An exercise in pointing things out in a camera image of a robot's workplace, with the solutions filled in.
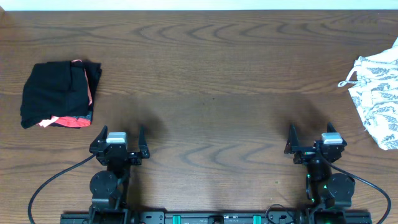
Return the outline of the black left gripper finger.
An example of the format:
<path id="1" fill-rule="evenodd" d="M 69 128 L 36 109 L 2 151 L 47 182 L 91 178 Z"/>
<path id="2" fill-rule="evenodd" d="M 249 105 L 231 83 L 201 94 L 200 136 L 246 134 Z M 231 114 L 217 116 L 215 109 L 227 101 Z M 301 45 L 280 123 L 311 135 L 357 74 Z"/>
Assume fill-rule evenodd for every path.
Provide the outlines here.
<path id="1" fill-rule="evenodd" d="M 145 128 L 143 126 L 140 126 L 140 129 L 139 129 L 138 146 L 139 146 L 139 150 L 140 151 L 146 151 L 147 150 L 147 141 L 146 141 L 146 136 L 145 136 Z"/>
<path id="2" fill-rule="evenodd" d="M 101 132 L 99 133 L 99 135 L 97 136 L 97 140 L 98 141 L 105 141 L 108 135 L 108 127 L 107 125 L 104 125 L 103 129 L 101 130 Z"/>

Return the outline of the white fern print garment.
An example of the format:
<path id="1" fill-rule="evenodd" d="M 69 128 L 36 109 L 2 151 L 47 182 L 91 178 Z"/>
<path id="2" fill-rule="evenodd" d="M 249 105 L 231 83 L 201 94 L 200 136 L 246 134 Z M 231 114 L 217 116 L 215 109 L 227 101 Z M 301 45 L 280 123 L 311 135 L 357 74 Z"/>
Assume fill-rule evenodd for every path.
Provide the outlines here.
<path id="1" fill-rule="evenodd" d="M 397 149 L 397 42 L 376 55 L 358 57 L 345 80 L 364 129 L 379 148 Z"/>

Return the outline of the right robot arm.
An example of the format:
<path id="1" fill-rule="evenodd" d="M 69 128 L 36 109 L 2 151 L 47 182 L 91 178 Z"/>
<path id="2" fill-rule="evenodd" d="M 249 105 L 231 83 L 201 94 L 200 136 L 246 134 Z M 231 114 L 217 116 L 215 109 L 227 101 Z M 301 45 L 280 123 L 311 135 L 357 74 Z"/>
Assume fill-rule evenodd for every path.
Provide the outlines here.
<path id="1" fill-rule="evenodd" d="M 290 125 L 284 153 L 294 156 L 294 164 L 306 167 L 306 194 L 313 203 L 295 216 L 295 223 L 346 223 L 345 209 L 352 205 L 355 180 L 331 171 L 332 163 L 341 158 L 346 145 L 328 123 L 320 140 L 312 146 L 301 146 L 295 126 Z"/>

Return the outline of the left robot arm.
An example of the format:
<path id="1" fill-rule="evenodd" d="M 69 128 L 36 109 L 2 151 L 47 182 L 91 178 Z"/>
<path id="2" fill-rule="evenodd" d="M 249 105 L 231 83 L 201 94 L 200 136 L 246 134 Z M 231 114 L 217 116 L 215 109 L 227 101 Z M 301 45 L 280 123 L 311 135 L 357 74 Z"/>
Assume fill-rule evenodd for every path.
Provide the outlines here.
<path id="1" fill-rule="evenodd" d="M 142 164 L 150 158 L 145 129 L 139 129 L 138 151 L 127 151 L 125 132 L 108 132 L 105 126 L 90 144 L 89 152 L 106 167 L 90 180 L 92 193 L 89 223 L 139 223 L 139 213 L 127 205 L 127 192 L 131 167 Z"/>

